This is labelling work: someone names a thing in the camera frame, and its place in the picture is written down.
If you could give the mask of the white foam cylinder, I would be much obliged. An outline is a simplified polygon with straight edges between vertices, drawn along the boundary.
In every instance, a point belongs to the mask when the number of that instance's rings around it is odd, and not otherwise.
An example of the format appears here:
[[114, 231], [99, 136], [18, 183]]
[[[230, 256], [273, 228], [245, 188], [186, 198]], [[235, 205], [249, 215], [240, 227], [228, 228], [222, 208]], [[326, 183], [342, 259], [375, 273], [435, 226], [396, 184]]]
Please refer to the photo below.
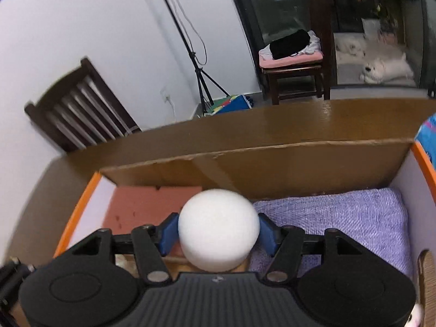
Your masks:
[[242, 195], [223, 189], [205, 190], [190, 198], [178, 219], [180, 246], [197, 268], [227, 272], [250, 254], [260, 233], [258, 213]]

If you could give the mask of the purple knitted cloth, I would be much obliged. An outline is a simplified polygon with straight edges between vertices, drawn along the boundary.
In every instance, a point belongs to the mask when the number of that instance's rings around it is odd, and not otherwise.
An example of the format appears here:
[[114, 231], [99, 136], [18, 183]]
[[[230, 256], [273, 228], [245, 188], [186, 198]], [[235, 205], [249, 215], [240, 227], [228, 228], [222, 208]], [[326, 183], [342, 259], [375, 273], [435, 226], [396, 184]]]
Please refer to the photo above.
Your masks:
[[339, 229], [404, 275], [413, 275], [408, 212], [398, 190], [387, 187], [288, 197], [254, 202], [253, 206], [279, 227], [300, 227], [310, 235]]

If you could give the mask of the yellow white plush sheep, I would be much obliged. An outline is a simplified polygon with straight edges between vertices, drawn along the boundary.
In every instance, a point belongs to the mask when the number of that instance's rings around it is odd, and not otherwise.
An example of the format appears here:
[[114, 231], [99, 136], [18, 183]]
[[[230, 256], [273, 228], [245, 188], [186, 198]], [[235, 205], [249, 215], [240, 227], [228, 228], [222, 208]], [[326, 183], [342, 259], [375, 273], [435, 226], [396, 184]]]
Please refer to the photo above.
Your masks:
[[422, 321], [423, 321], [423, 307], [419, 303], [415, 303], [407, 319], [405, 327], [420, 327]]

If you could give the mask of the red cardboard box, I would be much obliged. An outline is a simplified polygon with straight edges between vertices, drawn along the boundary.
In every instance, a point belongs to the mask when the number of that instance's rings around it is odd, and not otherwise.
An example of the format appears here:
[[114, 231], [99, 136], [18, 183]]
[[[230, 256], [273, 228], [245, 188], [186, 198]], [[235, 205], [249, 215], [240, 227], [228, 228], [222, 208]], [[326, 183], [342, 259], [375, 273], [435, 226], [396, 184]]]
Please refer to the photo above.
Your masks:
[[376, 187], [401, 192], [423, 324], [435, 325], [435, 169], [411, 138], [321, 141], [191, 154], [104, 168], [86, 186], [55, 252], [97, 229], [116, 185], [198, 186], [248, 199], [342, 193]]

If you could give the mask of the dark wooden chair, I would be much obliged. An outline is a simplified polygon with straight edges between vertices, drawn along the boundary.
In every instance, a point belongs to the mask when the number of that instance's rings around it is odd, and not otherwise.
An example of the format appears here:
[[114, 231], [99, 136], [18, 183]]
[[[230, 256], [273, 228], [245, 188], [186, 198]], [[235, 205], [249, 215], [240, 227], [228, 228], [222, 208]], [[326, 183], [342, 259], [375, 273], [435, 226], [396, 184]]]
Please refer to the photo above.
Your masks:
[[88, 57], [51, 85], [39, 101], [27, 103], [24, 112], [66, 153], [141, 131]]

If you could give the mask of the studio light on stand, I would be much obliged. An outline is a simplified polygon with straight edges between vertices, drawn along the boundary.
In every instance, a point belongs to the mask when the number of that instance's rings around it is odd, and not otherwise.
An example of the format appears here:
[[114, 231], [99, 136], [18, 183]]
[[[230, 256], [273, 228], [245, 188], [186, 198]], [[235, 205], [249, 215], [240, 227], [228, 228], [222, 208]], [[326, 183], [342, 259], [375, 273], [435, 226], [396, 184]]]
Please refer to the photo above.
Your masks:
[[[204, 67], [208, 64], [208, 50], [206, 44], [192, 21], [187, 16], [185, 9], [183, 8], [180, 0], [163, 0], [165, 6], [168, 9], [170, 17], [179, 33], [183, 45], [188, 53], [189, 59], [194, 67], [194, 73], [196, 77], [197, 87], [199, 91], [199, 100], [201, 105], [202, 116], [210, 116], [217, 113], [217, 102], [212, 98], [211, 91], [208, 87], [207, 80], [212, 83], [215, 87], [221, 91], [221, 93], [226, 97], [230, 98], [231, 95], [211, 76], [206, 72]], [[188, 27], [186, 23], [191, 28], [192, 32], [198, 37], [201, 43], [202, 50], [204, 53], [204, 61], [199, 60], [197, 57], [194, 43], [189, 34]]]

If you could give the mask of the wooden stool with cushion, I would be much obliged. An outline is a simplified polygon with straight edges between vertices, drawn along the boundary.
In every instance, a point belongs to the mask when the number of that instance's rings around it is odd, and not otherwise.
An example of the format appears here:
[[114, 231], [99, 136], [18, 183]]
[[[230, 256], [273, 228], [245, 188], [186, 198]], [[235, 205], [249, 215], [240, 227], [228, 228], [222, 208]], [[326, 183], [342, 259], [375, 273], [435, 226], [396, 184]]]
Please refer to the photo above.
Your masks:
[[[262, 57], [259, 65], [267, 81], [268, 93], [273, 105], [295, 98], [314, 97], [330, 100], [332, 74], [335, 72], [334, 37], [332, 31], [332, 0], [309, 0], [310, 23], [321, 42], [321, 50], [311, 55], [286, 57], [282, 60], [266, 61]], [[311, 77], [313, 91], [281, 91], [281, 79]]]

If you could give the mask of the blue tissue pack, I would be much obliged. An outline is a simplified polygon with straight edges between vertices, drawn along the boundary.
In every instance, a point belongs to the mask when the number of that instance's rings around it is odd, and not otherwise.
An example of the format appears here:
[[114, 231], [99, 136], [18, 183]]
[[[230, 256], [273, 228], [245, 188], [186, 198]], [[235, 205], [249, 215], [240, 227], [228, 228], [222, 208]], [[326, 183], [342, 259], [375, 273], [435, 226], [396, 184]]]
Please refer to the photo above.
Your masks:
[[425, 120], [415, 136], [427, 154], [434, 169], [436, 169], [436, 114]]

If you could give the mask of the white stuffed dog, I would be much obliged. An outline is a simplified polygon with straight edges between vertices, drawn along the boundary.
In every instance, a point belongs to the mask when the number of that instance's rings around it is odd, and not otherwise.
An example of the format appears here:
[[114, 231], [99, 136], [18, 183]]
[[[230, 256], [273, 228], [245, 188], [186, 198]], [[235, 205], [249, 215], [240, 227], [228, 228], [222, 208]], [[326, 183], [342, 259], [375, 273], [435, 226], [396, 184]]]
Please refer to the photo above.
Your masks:
[[405, 53], [399, 58], [390, 58], [389, 60], [376, 58], [363, 67], [359, 76], [361, 81], [370, 84], [386, 83], [399, 78], [414, 78], [414, 72], [407, 62]]

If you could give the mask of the black sliding door frame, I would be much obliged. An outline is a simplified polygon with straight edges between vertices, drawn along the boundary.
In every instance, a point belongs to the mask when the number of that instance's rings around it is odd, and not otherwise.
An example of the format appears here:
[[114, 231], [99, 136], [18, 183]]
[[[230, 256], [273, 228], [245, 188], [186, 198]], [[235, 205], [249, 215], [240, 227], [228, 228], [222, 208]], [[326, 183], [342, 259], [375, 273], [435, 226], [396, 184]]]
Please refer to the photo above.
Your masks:
[[274, 102], [337, 86], [435, 93], [435, 0], [234, 0]]

